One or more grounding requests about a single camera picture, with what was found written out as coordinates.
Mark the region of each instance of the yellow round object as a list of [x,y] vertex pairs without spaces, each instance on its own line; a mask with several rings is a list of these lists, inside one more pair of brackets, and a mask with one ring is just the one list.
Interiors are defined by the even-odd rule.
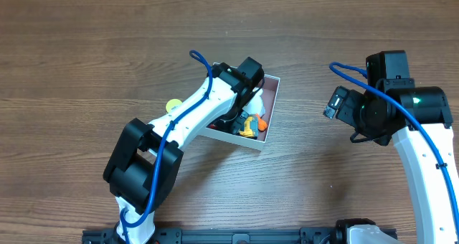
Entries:
[[177,108],[180,105],[181,105],[181,100],[172,99],[168,101],[166,104],[167,113],[170,113],[171,111],[173,111],[175,108]]

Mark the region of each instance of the blue cable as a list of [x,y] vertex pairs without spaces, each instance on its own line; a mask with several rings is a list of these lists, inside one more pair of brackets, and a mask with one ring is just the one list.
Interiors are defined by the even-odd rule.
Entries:
[[163,156],[163,151],[164,147],[166,145],[166,140],[167,136],[169,133],[174,130],[174,126],[186,115],[188,115],[190,112],[192,112],[195,108],[197,108],[199,105],[201,105],[206,99],[209,98],[210,91],[212,90],[212,68],[210,67],[209,63],[206,61],[206,59],[196,50],[191,50],[189,52],[190,57],[193,57],[195,60],[199,61],[202,63],[206,68],[207,68],[207,74],[209,75],[209,87],[207,88],[206,93],[200,100],[198,100],[194,105],[189,107],[187,110],[185,110],[182,114],[180,114],[178,117],[172,121],[169,126],[167,127],[166,131],[164,132],[163,138],[161,139],[161,143],[159,144],[158,148],[158,153],[156,156],[156,166],[155,166],[155,171],[153,174],[153,182],[151,183],[151,189],[150,189],[150,196],[148,198],[148,203],[146,205],[145,212],[143,212],[142,216],[137,220],[137,222],[129,223],[126,221],[124,218],[124,215],[127,213],[126,208],[124,208],[121,213],[120,213],[120,221],[121,224],[123,225],[123,231],[124,235],[126,237],[126,244],[129,244],[129,239],[128,239],[128,231],[127,227],[138,227],[141,225],[145,219],[148,217],[150,214],[151,209],[153,208],[153,201],[155,200],[155,193],[156,193],[156,188],[158,187],[158,178],[159,178],[159,171],[161,168],[161,158]]
[[416,118],[409,111],[407,111],[405,108],[403,108],[403,106],[400,105],[396,100],[394,100],[393,98],[390,98],[388,95],[386,95],[382,91],[379,91],[379,90],[373,88],[370,85],[362,83],[362,82],[358,81],[357,79],[354,79],[354,78],[342,73],[341,71],[337,70],[334,67],[335,65],[339,66],[339,67],[342,67],[342,68],[354,70],[354,71],[360,71],[361,70],[360,68],[350,67],[348,65],[343,65],[343,64],[338,63],[338,62],[332,62],[329,65],[330,70],[335,72],[337,75],[341,76],[342,78],[348,80],[351,83],[354,83],[354,84],[364,88],[365,90],[368,90],[370,93],[373,93],[373,94],[379,96],[380,98],[383,98],[388,103],[391,103],[392,105],[394,105],[400,112],[403,113],[403,115],[408,119],[408,121],[410,121],[410,123],[413,125],[413,127],[416,128],[421,133],[421,135],[424,137],[425,141],[427,142],[429,147],[432,149],[432,152],[435,155],[435,158],[437,159],[437,163],[440,166],[440,170],[443,173],[443,178],[445,179],[446,188],[448,189],[448,195],[449,195],[449,198],[450,198],[451,210],[453,211],[453,219],[454,219],[454,225],[455,225],[455,229],[456,229],[456,235],[458,235],[458,233],[459,233],[459,211],[458,211],[458,203],[456,201],[456,196],[455,196],[454,189],[453,189],[453,183],[451,182],[451,178],[450,178],[450,175],[448,174],[448,170],[446,169],[446,166],[444,166],[445,163],[443,162],[443,159],[442,159],[442,157],[440,155],[440,152],[438,151],[437,147],[435,146],[435,144],[433,143],[432,139],[429,137],[429,135],[427,134],[425,129],[416,120]]

